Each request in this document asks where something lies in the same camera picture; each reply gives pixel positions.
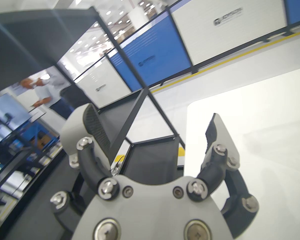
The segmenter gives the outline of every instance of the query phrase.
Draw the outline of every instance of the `black mesh panel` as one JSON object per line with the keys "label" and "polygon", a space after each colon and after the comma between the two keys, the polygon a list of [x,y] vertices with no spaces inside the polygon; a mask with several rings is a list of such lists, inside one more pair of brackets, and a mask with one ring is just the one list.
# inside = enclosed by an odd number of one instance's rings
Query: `black mesh panel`
{"label": "black mesh panel", "polygon": [[89,104],[83,114],[83,123],[87,132],[95,138],[103,152],[108,157],[110,141],[99,120],[99,114],[92,104]]}

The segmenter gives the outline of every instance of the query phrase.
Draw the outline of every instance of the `gray metal plate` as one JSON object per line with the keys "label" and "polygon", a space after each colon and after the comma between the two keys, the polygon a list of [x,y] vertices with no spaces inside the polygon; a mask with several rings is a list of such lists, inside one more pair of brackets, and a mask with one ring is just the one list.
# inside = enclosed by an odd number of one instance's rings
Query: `gray metal plate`
{"label": "gray metal plate", "polygon": [[[121,240],[184,239],[186,224],[199,219],[210,228],[212,239],[233,239],[215,202],[208,197],[203,202],[189,199],[186,186],[193,177],[181,177],[164,185],[143,185],[129,178],[114,177],[120,185],[119,196],[113,201],[96,196],[83,214],[72,240],[93,239],[98,223],[106,218],[115,219],[121,228]],[[125,186],[133,188],[133,195],[122,195]],[[182,199],[173,196],[173,188],[184,190]]]}

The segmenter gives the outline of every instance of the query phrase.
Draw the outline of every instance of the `stainless steel bolt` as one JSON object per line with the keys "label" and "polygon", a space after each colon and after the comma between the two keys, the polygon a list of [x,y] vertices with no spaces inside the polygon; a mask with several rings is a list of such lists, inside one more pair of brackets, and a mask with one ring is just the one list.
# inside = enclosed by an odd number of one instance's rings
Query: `stainless steel bolt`
{"label": "stainless steel bolt", "polygon": [[217,145],[216,150],[220,153],[224,153],[227,149],[224,145]]}
{"label": "stainless steel bolt", "polygon": [[201,195],[204,192],[204,187],[201,184],[198,184],[197,182],[194,182],[192,184],[192,186],[193,186],[193,192],[196,195]]}
{"label": "stainless steel bolt", "polygon": [[110,193],[113,189],[113,185],[111,183],[111,181],[107,181],[106,183],[104,183],[103,187],[102,187],[102,192],[103,193]]}
{"label": "stainless steel bolt", "polygon": [[119,224],[111,219],[100,222],[94,231],[94,240],[117,240],[120,239]]}

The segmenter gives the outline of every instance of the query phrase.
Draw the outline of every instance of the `yellow floor line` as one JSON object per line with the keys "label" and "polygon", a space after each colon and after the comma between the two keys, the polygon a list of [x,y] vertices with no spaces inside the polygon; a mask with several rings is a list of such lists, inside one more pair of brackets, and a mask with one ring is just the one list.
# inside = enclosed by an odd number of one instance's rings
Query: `yellow floor line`
{"label": "yellow floor line", "polygon": [[182,79],[179,79],[179,80],[177,80],[177,81],[171,82],[171,83],[169,83],[169,84],[167,84],[167,85],[164,85],[164,86],[162,86],[162,87],[160,87],[160,88],[158,88],[158,89],[154,89],[154,90],[152,90],[151,92],[152,92],[152,93],[155,93],[155,92],[157,92],[157,91],[160,91],[160,90],[162,90],[162,89],[165,89],[165,88],[167,88],[167,87],[170,87],[170,86],[172,86],[172,85],[175,85],[175,84],[177,84],[177,83],[179,83],[179,82],[181,82],[181,81],[185,81],[185,80],[190,79],[190,78],[192,78],[192,77],[194,77],[194,76],[197,76],[197,75],[199,75],[199,74],[202,74],[202,73],[204,73],[204,72],[206,72],[206,71],[209,71],[209,70],[211,70],[211,69],[214,69],[214,68],[216,68],[216,67],[218,67],[218,66],[220,66],[220,65],[223,65],[223,64],[228,63],[228,62],[230,62],[230,61],[236,60],[236,59],[241,58],[241,57],[243,57],[243,56],[246,56],[246,55],[248,55],[248,54],[254,53],[254,52],[258,51],[258,50],[264,49],[264,48],[266,48],[266,47],[272,46],[272,45],[274,45],[274,44],[280,43],[280,42],[282,42],[282,41],[285,41],[285,40],[287,40],[287,39],[290,39],[290,38],[293,38],[293,37],[296,37],[296,36],[299,36],[299,35],[300,35],[300,32],[294,33],[294,34],[292,34],[292,35],[290,35],[290,36],[283,37],[283,38],[278,39],[278,40],[273,41],[273,42],[268,42],[267,44],[265,44],[265,45],[263,45],[263,46],[261,46],[261,47],[258,47],[258,48],[249,50],[249,51],[247,51],[247,52],[245,52],[245,53],[242,53],[242,54],[240,54],[240,55],[238,55],[238,56],[231,57],[231,58],[229,58],[229,59],[227,59],[227,60],[225,60],[225,61],[219,62],[219,63],[217,63],[217,64],[215,64],[215,65],[212,65],[212,66],[210,66],[210,67],[208,67],[208,68],[205,68],[205,69],[203,69],[203,70],[201,70],[201,71],[198,71],[198,72],[195,73],[195,74],[188,75],[188,76],[186,76],[186,77],[184,77],[184,78],[182,78]]}

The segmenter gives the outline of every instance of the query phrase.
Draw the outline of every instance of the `dark pants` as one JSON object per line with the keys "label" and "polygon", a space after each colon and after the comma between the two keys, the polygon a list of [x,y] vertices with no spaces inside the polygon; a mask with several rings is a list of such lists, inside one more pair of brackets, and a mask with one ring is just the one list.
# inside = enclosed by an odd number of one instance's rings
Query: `dark pants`
{"label": "dark pants", "polygon": [[55,104],[50,106],[50,109],[54,110],[58,115],[62,116],[65,120],[68,119],[73,109],[63,100],[60,99]]}

